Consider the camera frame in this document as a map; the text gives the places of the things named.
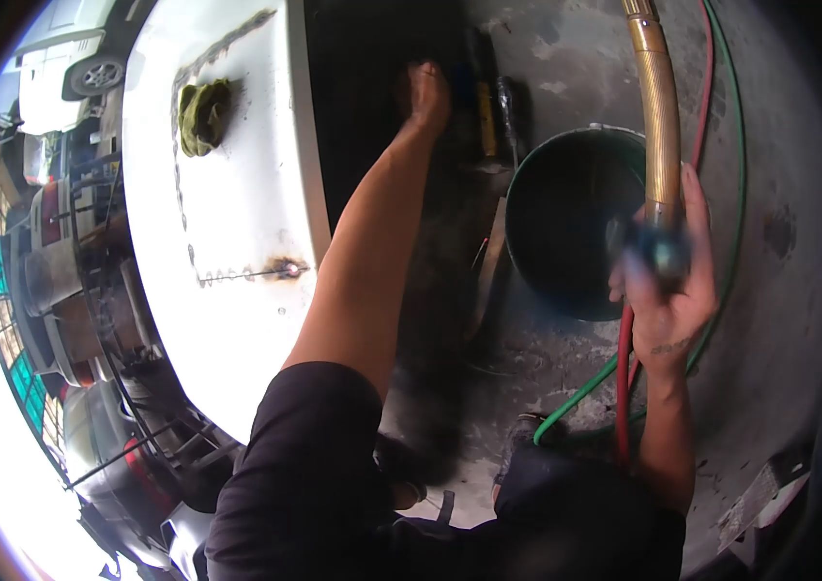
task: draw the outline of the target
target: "burn mark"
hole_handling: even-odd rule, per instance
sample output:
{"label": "burn mark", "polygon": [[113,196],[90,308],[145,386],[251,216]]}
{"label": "burn mark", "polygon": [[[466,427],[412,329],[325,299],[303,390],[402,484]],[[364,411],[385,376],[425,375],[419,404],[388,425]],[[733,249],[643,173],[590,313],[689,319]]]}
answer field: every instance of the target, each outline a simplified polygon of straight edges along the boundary
{"label": "burn mark", "polygon": [[308,263],[304,260],[275,257],[269,259],[263,270],[270,273],[266,277],[268,280],[291,281],[301,277],[301,273],[306,272],[308,268]]}
{"label": "burn mark", "polygon": [[255,29],[260,28],[275,16],[276,11],[263,9],[251,16],[238,28],[224,34],[218,42],[209,46],[200,57],[194,62],[182,67],[172,80],[172,96],[169,105],[169,112],[172,118],[172,159],[174,160],[174,178],[176,182],[176,202],[179,204],[179,212],[182,214],[182,227],[188,231],[188,218],[185,216],[184,200],[182,192],[182,178],[179,174],[179,92],[188,85],[192,77],[201,73],[206,64],[216,61],[219,57],[227,53],[230,46],[237,40],[243,38]]}
{"label": "burn mark", "polygon": [[242,273],[238,273],[234,269],[227,269],[224,272],[218,269],[217,272],[208,271],[205,276],[198,276],[198,286],[205,288],[205,286],[213,286],[215,283],[223,283],[224,281],[232,281],[236,279],[244,279],[249,283],[256,280],[263,281],[293,281],[301,277],[301,273],[309,271],[311,267],[308,263],[301,259],[291,259],[289,257],[275,257],[269,259],[266,265],[259,271],[254,271],[250,265],[243,268]]}

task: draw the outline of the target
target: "green hose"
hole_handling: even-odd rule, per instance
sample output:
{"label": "green hose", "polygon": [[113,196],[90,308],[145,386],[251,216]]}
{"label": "green hose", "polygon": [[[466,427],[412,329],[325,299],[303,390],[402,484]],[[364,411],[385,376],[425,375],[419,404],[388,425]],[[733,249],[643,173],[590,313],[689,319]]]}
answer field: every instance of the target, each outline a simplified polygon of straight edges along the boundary
{"label": "green hose", "polygon": [[[724,273],[724,282],[720,285],[720,300],[718,303],[718,310],[715,311],[714,316],[707,322],[705,326],[705,331],[702,333],[701,338],[698,340],[696,347],[692,350],[692,353],[689,354],[689,361],[688,364],[685,366],[686,373],[692,370],[692,367],[698,361],[698,358],[701,356],[702,351],[705,349],[705,345],[707,341],[711,338],[711,335],[714,333],[714,329],[718,324],[718,319],[720,318],[721,312],[724,310],[724,306],[727,304],[728,296],[730,296],[731,288],[733,286],[733,277],[737,270],[737,258],[740,254],[740,240],[743,237],[743,226],[744,226],[744,212],[746,209],[746,140],[744,138],[744,112],[740,102],[740,87],[737,86],[737,74],[736,71],[733,69],[733,61],[731,60],[731,52],[727,46],[727,39],[724,38],[724,32],[720,28],[720,24],[718,22],[718,17],[714,13],[714,8],[711,7],[710,0],[702,0],[702,3],[705,5],[705,9],[707,10],[708,19],[711,20],[711,29],[714,32],[715,38],[719,39],[720,41],[720,51],[721,54],[724,55],[725,63],[727,64],[727,74],[730,77],[731,87],[733,88],[733,110],[736,115],[737,120],[737,150],[738,150],[738,161],[740,165],[739,169],[739,178],[737,181],[737,219],[736,225],[734,228],[734,235],[733,235],[733,243],[731,244],[730,249],[730,258],[727,262],[727,270]],[[582,389],[577,391],[571,398],[569,398],[566,403],[561,405],[557,410],[551,413],[546,420],[540,427],[536,429],[536,432],[533,433],[533,443],[539,445],[540,438],[543,437],[543,434],[555,424],[561,417],[563,417],[566,412],[573,409],[578,405],[580,401],[587,395],[591,393],[591,391],[597,388],[608,376],[614,372],[614,369],[617,367],[617,355],[615,354],[608,363],[604,365],[602,371],[598,372],[598,374],[589,380]],[[636,413],[632,413],[630,415],[629,421],[635,422],[646,415],[646,407],[639,410]],[[594,429],[588,432],[582,432],[581,437],[591,437],[597,436],[599,434],[611,431],[614,429],[614,424],[610,426],[605,426],[604,428]]]}

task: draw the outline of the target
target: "white van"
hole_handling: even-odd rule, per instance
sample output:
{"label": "white van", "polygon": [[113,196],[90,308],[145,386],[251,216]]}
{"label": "white van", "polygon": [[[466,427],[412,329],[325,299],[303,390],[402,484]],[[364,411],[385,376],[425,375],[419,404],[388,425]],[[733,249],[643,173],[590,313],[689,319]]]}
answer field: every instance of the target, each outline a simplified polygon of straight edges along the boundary
{"label": "white van", "polygon": [[20,131],[43,135],[71,131],[98,114],[90,98],[123,83],[126,57],[152,4],[49,2],[2,70],[0,122],[20,120]]}

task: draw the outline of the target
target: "white metal sheet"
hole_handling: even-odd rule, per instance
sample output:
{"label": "white metal sheet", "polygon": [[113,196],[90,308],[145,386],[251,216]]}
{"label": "white metal sheet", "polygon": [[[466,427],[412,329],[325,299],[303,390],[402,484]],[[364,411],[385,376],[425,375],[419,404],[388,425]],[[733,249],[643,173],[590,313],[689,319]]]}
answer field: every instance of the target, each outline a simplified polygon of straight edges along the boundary
{"label": "white metal sheet", "polygon": [[[231,83],[226,134],[186,157],[178,92],[218,78]],[[330,244],[301,0],[159,0],[127,63],[123,119],[153,319],[189,399],[246,442]]]}

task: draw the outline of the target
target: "car wheel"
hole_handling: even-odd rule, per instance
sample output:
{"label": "car wheel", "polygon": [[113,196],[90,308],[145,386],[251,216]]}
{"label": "car wheel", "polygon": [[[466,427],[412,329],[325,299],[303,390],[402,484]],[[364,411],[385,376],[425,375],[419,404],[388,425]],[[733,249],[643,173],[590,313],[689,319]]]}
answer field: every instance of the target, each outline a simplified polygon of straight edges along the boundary
{"label": "car wheel", "polygon": [[103,95],[124,82],[126,63],[112,55],[94,55],[72,65],[69,69],[69,87],[78,95]]}

